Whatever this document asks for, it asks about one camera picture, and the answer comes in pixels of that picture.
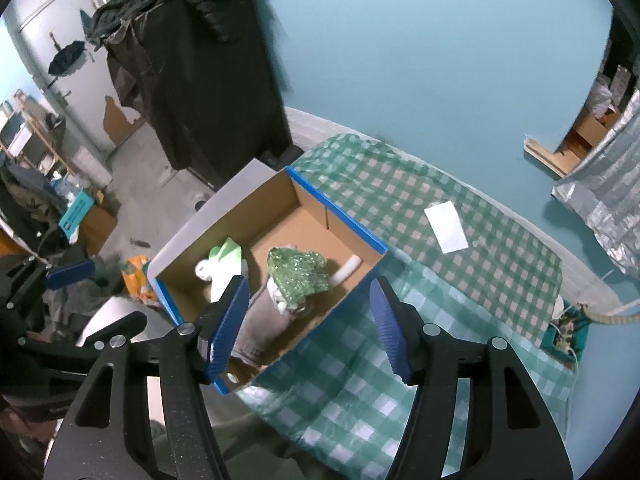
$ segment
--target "blue wall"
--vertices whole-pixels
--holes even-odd
[[[532,221],[599,275],[593,233],[523,154],[555,148],[595,78],[607,0],[256,0],[287,105],[376,136]],[[637,282],[608,280],[623,301]],[[592,327],[568,441],[581,474],[640,386],[637,326]]]
[[[20,88],[36,100],[42,98],[40,90],[31,79],[25,69],[9,33],[4,25],[4,19],[0,18],[0,102],[9,101],[14,105],[14,93]]]

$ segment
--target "white paper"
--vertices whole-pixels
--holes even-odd
[[[462,230],[460,217],[451,200],[444,204],[428,207],[424,213],[429,219],[443,254],[469,247],[465,232]]]

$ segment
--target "green glittery object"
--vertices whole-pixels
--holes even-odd
[[[329,290],[325,265],[326,260],[318,253],[301,253],[286,247],[274,247],[267,256],[269,274],[290,305]]]

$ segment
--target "metal screw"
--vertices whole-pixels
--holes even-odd
[[[434,325],[433,323],[427,323],[425,326],[422,327],[422,331],[426,335],[431,335],[431,336],[440,335],[440,327],[437,325]]]
[[[196,327],[193,323],[182,323],[178,327],[178,334],[189,335],[189,334],[193,334],[194,330],[196,330]]]
[[[109,341],[109,345],[111,346],[111,348],[118,348],[124,345],[124,343],[126,342],[127,338],[123,335],[115,335],[111,338],[111,341]]]
[[[501,337],[494,337],[491,339],[491,344],[496,350],[506,350],[507,348],[507,342]]]

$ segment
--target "green checkered cloth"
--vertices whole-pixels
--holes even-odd
[[[380,273],[425,322],[460,339],[485,343],[501,336],[509,341],[556,424],[564,426],[573,384],[567,368],[402,251],[391,249]],[[238,394],[258,416],[320,462],[351,479],[383,479],[398,450],[415,388],[393,374],[363,293],[348,297]],[[469,384],[458,384],[443,476],[460,468],[465,443]]]
[[[459,181],[375,139],[343,134],[295,163],[347,215],[540,346],[562,285],[560,258]],[[442,254],[424,209],[451,200],[469,248]]]

